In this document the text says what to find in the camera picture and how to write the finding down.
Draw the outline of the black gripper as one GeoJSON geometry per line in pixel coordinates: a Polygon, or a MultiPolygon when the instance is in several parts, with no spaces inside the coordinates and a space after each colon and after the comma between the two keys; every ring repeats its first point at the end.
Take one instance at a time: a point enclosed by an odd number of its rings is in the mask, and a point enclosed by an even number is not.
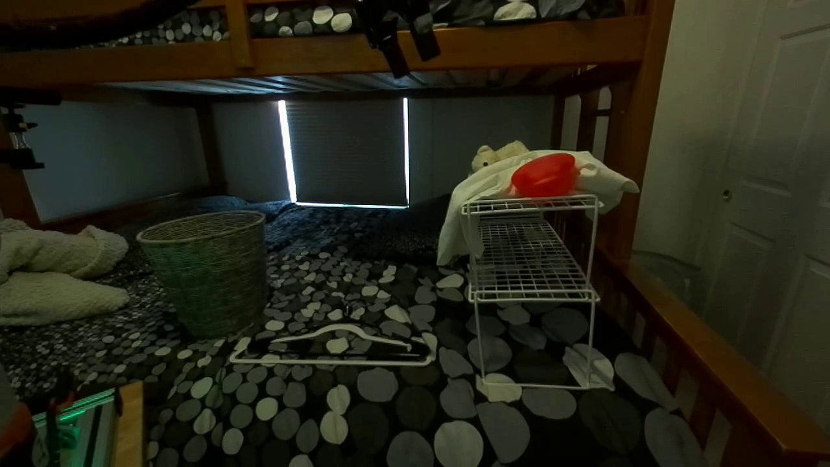
{"type": "Polygon", "coordinates": [[[408,26],[420,59],[440,55],[430,0],[361,0],[361,26],[369,43],[383,55],[394,78],[411,72],[400,47],[400,26],[408,26]]]}

